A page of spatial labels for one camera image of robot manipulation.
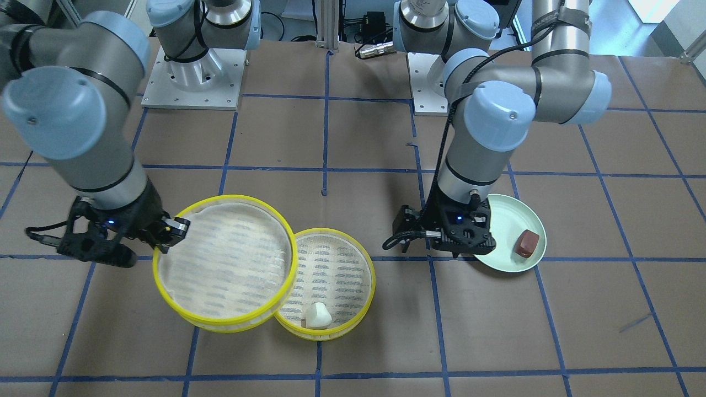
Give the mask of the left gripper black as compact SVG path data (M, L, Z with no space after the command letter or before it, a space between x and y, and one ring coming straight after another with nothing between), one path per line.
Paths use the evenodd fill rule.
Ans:
M452 200L434 188L421 211L403 205L392 225L392 246L401 244L407 252L416 239L429 241L433 249L460 254L486 255L496 249L491 233L491 204L479 194L467 203Z

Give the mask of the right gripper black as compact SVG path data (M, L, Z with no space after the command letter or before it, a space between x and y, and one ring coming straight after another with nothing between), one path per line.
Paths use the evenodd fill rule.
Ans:
M122 239L138 239L167 254L186 238L190 226L189 219L168 217L156 188L148 183L136 201L116 210L98 210L76 197L56 251L80 261L131 268L138 256Z

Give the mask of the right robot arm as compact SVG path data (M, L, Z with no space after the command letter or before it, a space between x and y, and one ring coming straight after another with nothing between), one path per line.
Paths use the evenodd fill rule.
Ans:
M2 2L2 110L32 151L76 192L61 223L25 235L64 256L131 268L122 239L162 254L191 223L172 218L122 135L151 46L133 21L96 10L51 28L42 2Z

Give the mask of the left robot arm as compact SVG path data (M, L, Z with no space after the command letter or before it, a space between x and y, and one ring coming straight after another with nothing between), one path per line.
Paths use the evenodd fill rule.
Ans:
M404 205L393 222L388 250L416 239L439 251L484 255L496 248L489 193L534 121L590 124L611 100L611 83L589 65L589 1L534 1L528 66L500 65L493 55L499 29L485 1L399 1L393 45L401 52L434 53L443 71L448 116L424 208Z

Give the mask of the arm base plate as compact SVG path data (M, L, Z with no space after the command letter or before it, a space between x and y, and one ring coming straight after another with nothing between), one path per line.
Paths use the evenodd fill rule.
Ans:
M247 50L210 49L191 63L166 62L159 49L141 105L162 110L226 110L239 107Z
M446 116L448 100L444 96L443 68L440 55L409 52L408 70L414 113L420 116Z

